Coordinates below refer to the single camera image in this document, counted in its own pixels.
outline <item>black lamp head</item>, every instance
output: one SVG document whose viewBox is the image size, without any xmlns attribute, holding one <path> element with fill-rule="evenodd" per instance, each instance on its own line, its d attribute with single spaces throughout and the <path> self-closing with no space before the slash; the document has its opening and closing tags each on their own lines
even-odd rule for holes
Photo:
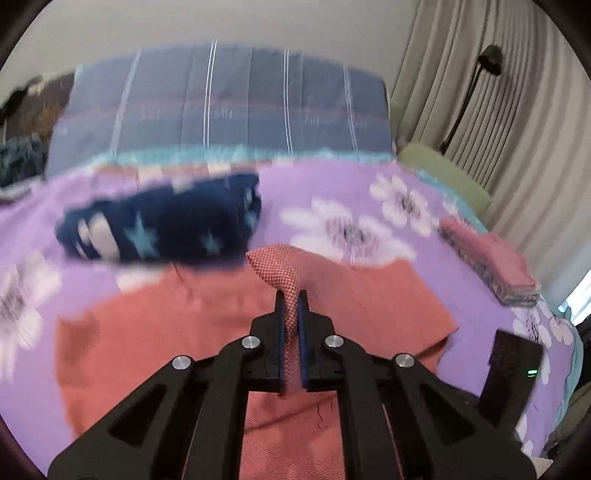
<svg viewBox="0 0 591 480">
<path fill-rule="evenodd" d="M 487 72 L 499 76 L 503 65 L 503 52 L 498 45 L 488 45 L 478 57 L 478 62 Z"/>
</svg>

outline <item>floor lamp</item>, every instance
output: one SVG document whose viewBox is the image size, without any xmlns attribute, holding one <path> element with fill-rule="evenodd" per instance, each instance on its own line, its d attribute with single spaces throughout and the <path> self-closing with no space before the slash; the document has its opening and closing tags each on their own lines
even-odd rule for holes
<svg viewBox="0 0 591 480">
<path fill-rule="evenodd" d="M 503 52 L 497 45 L 488 45 L 478 57 L 478 61 L 474 66 L 474 73 L 472 73 L 472 81 L 470 82 L 470 87 L 468 88 L 466 96 L 464 97 L 464 103 L 462 104 L 460 113 L 458 114 L 452 129 L 449 131 L 447 138 L 439 146 L 439 152 L 441 155 L 445 155 L 445 152 L 447 151 L 447 148 L 449 147 L 449 144 L 452 142 L 452 138 L 456 133 L 457 127 L 459 127 L 460 122 L 462 121 L 462 117 L 464 116 L 464 113 L 466 113 L 466 108 L 468 107 L 470 98 L 474 93 L 476 82 L 478 81 L 481 71 L 486 70 L 495 77 L 498 77 L 501 74 L 502 63 Z"/>
</svg>

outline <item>window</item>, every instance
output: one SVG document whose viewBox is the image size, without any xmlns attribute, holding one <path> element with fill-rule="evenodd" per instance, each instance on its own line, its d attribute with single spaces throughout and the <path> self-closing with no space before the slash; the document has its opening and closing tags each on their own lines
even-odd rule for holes
<svg viewBox="0 0 591 480">
<path fill-rule="evenodd" d="M 581 283 L 559 307 L 559 310 L 563 312 L 567 306 L 573 311 L 571 321 L 574 325 L 578 325 L 591 315 L 591 270 L 587 272 Z"/>
</svg>

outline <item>navy blue star pillow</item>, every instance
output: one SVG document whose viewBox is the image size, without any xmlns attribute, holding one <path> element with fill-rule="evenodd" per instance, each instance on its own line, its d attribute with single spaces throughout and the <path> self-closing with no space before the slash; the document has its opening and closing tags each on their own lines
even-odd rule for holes
<svg viewBox="0 0 591 480">
<path fill-rule="evenodd" d="M 244 252 L 261 215 L 258 176 L 167 185 L 66 213 L 56 238 L 70 255 L 109 261 L 199 261 Z"/>
</svg>

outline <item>salmon pink fabric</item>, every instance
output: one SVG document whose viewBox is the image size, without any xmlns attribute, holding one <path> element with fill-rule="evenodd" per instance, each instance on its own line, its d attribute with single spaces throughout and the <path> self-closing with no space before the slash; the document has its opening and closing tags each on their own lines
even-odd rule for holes
<svg viewBox="0 0 591 480">
<path fill-rule="evenodd" d="M 308 394 L 299 381 L 296 301 L 332 318 L 337 333 L 369 353 L 412 353 L 434 371 L 456 325 L 406 261 L 381 268 L 340 265 L 285 245 L 248 254 L 231 271 L 175 268 L 155 285 L 119 296 L 57 332 L 57 376 L 76 434 L 85 432 L 176 355 L 201 359 L 248 333 L 254 317 L 285 294 L 283 395 L 249 396 L 242 479 L 342 479 L 336 396 Z"/>
</svg>

